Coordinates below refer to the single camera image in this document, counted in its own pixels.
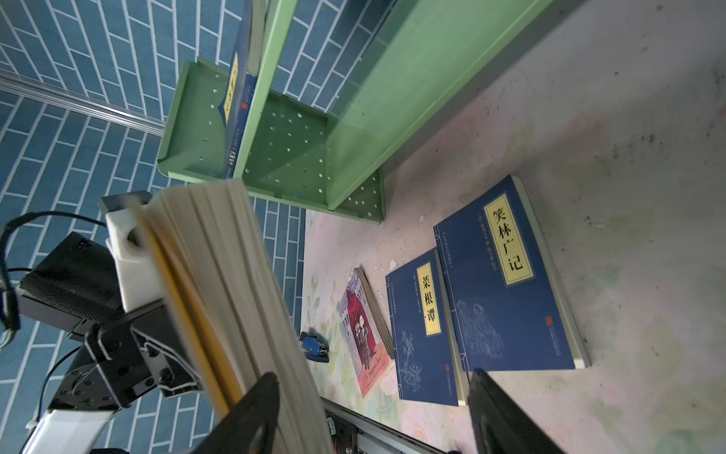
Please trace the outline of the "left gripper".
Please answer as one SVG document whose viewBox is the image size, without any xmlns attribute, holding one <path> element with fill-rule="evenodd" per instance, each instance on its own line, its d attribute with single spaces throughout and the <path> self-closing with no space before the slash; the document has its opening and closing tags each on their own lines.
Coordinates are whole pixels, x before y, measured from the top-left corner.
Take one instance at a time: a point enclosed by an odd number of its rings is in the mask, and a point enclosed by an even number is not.
<svg viewBox="0 0 726 454">
<path fill-rule="evenodd" d="M 166 398 L 203 390 L 161 299 L 92 327 L 48 408 L 118 412 L 155 389 Z"/>
</svg>

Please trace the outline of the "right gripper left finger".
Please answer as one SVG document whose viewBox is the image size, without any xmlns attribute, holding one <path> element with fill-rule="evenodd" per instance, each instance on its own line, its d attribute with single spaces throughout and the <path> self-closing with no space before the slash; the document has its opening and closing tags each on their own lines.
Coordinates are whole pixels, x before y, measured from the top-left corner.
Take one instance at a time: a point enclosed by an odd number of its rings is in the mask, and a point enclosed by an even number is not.
<svg viewBox="0 0 726 454">
<path fill-rule="evenodd" d="M 280 407 L 278 378 L 266 373 L 192 453 L 271 454 Z"/>
</svg>

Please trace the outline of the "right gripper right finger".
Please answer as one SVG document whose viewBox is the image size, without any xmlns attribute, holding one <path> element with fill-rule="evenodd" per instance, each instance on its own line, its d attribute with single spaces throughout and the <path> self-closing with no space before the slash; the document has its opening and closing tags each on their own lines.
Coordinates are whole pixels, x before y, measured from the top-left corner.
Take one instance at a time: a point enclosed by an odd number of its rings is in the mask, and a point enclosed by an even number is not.
<svg viewBox="0 0 726 454">
<path fill-rule="evenodd" d="M 472 374 L 467 404 L 478 453 L 563 454 L 484 370 Z"/>
</svg>

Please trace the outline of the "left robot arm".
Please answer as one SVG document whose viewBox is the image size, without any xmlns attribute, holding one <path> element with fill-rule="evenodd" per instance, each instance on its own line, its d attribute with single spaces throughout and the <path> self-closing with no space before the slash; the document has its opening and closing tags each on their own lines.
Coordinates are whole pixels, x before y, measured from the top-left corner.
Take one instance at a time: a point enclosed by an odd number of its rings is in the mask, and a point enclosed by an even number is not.
<svg viewBox="0 0 726 454">
<path fill-rule="evenodd" d="M 37 412 L 43 380 L 50 368 L 80 345 L 64 331 L 30 318 L 15 340 L 1 351 L 1 451 L 17 453 L 28 437 L 26 424 Z M 132 453 L 179 453 L 198 446 L 214 425 L 205 395 L 166 399 L 157 390 L 119 412 L 104 429 L 98 446 L 128 448 Z"/>
</svg>

